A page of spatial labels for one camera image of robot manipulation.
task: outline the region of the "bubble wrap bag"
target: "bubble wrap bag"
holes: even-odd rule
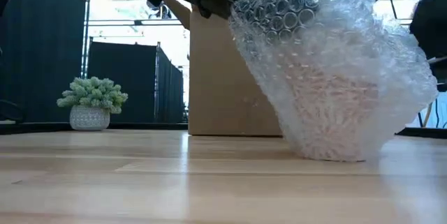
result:
[[[375,0],[237,0],[230,28],[302,157],[361,161],[437,97],[416,39]]]

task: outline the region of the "white pot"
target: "white pot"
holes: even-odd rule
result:
[[[74,130],[104,130],[109,126],[110,113],[97,107],[73,106],[70,125]]]

